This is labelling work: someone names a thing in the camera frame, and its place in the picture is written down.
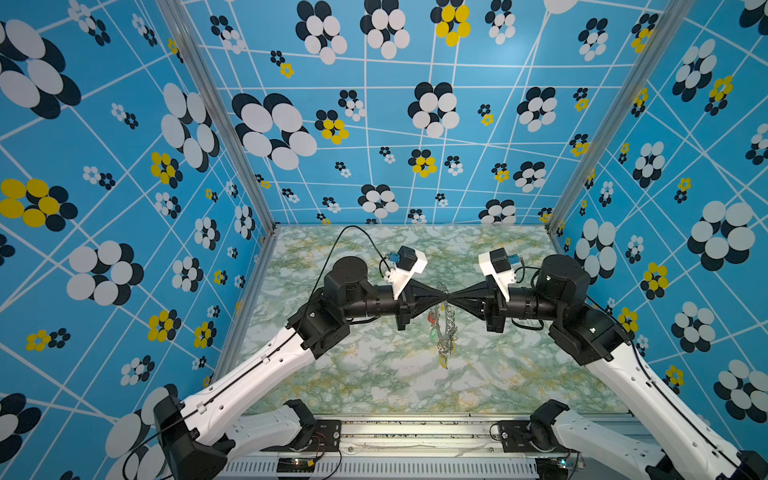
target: blue wall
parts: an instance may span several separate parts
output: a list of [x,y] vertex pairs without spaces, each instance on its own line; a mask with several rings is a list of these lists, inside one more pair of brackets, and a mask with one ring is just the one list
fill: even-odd
[[673,391],[766,456],[768,18],[744,5],[696,2],[558,241]]
[[[184,7],[275,220],[541,225],[667,4],[605,3]],[[302,124],[289,109],[242,113],[276,95]]]
[[[263,236],[235,231],[252,203],[154,2],[88,7],[0,17],[5,480],[121,478],[115,459],[151,434],[132,412],[210,381]],[[189,131],[180,150],[161,123]],[[138,456],[160,471],[141,449],[129,475]]]

